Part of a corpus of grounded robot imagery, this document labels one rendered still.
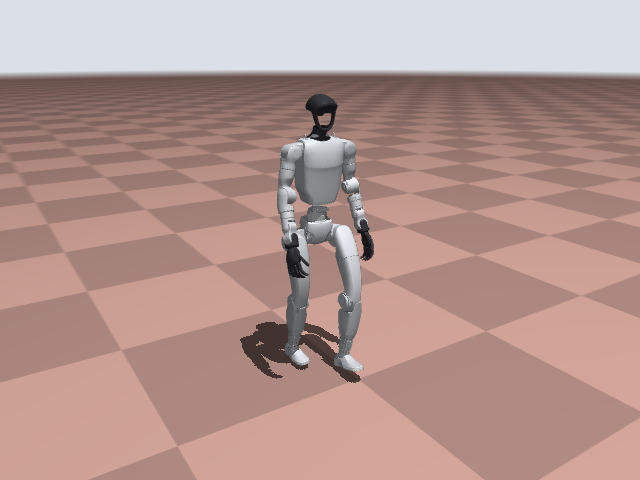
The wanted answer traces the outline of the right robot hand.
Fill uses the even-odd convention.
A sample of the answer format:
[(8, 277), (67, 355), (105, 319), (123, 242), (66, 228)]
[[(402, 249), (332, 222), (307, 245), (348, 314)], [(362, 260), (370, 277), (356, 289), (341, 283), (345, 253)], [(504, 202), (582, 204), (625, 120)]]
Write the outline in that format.
[[(292, 243), (287, 245), (285, 244), (285, 248), (288, 249), (286, 255), (288, 272), (292, 277), (305, 278), (305, 276), (308, 276), (309, 274), (304, 272), (300, 262), (302, 261), (306, 266), (309, 266), (309, 263), (305, 261), (305, 259), (300, 255), (300, 252), (297, 249), (297, 247), (299, 246), (297, 234), (293, 233), (291, 235), (291, 238)], [(305, 276), (303, 276), (301, 273)]]

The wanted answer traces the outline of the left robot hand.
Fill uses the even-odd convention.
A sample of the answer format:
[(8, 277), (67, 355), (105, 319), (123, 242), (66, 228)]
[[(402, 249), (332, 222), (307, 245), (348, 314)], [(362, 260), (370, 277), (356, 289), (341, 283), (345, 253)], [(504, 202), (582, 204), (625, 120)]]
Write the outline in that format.
[(364, 246), (364, 253), (360, 259), (363, 258), (362, 260), (367, 261), (374, 255), (374, 244), (371, 235), (368, 233), (369, 227), (365, 219), (360, 221), (360, 226), (361, 230), (357, 230), (357, 232), (361, 233), (362, 244)]

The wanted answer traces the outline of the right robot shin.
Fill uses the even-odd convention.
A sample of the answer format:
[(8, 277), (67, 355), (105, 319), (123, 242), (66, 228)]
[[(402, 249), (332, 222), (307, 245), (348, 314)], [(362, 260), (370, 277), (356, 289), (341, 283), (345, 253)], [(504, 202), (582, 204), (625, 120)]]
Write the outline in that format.
[[(287, 309), (286, 309), (286, 321), (288, 327), (288, 347), (290, 349), (298, 346), (298, 342), (300, 340), (300, 335), (304, 330), (307, 312), (306, 308), (301, 308), (297, 313), (297, 309), (293, 303), (292, 295), (287, 298)], [(296, 344), (297, 343), (297, 344)]]

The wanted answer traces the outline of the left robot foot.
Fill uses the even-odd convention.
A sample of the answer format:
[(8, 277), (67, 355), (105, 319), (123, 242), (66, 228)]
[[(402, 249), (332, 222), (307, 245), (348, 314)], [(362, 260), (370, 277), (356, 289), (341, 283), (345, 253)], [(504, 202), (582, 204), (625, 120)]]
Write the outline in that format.
[(360, 371), (364, 369), (364, 366), (349, 354), (344, 355), (343, 358), (339, 358), (339, 353), (337, 353), (334, 357), (334, 365), (349, 371)]

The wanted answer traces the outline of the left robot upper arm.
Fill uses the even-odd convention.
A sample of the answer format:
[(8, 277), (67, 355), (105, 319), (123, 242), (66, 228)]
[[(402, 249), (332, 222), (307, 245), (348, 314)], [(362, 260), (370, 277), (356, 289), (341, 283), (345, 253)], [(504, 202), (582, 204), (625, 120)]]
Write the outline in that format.
[(359, 191), (359, 184), (354, 177), (356, 170), (355, 154), (357, 151), (356, 145), (346, 139), (341, 139), (344, 144), (344, 158), (343, 158), (343, 182), (341, 188), (346, 194)]

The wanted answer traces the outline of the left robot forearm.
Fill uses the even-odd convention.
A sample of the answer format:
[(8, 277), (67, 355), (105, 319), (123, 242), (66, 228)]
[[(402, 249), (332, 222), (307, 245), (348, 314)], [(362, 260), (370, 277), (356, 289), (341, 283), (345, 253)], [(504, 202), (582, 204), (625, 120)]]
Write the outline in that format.
[[(358, 184), (359, 184), (359, 182), (358, 182)], [(349, 195), (349, 197), (347, 197), (347, 200), (348, 200), (349, 205), (350, 205), (352, 218), (354, 220), (354, 227), (357, 230), (361, 230), (360, 221), (362, 219), (365, 219), (366, 222), (367, 222), (367, 225), (368, 225), (368, 221), (365, 218), (365, 213), (364, 213), (364, 209), (363, 209), (363, 205), (362, 205), (361, 199), (362, 199), (362, 197), (361, 197), (361, 193), (360, 193), (360, 187), (359, 187), (359, 191), (354, 192), (354, 194), (351, 194), (351, 195)]]

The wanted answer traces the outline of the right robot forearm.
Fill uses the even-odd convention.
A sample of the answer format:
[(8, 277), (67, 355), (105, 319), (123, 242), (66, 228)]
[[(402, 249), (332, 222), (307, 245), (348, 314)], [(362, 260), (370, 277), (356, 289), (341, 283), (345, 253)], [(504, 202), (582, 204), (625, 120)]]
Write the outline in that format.
[(287, 201), (287, 191), (285, 189), (280, 189), (277, 194), (277, 209), (281, 216), (283, 241), (286, 245), (292, 243), (291, 235), (293, 233), (297, 234), (297, 225), (294, 218), (294, 206), (287, 204)]

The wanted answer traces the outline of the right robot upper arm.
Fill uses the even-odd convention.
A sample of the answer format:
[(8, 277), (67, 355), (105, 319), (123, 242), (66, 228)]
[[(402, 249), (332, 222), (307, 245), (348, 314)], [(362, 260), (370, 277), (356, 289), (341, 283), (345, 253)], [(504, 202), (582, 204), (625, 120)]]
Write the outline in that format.
[[(287, 204), (292, 204), (297, 199), (295, 190), (291, 188), (291, 184), (294, 179), (296, 162), (299, 161), (303, 153), (303, 143), (296, 142), (287, 144), (282, 147), (280, 151), (280, 170), (279, 170), (279, 186), (280, 189), (285, 189), (288, 193)], [(277, 194), (278, 194), (277, 192)]]

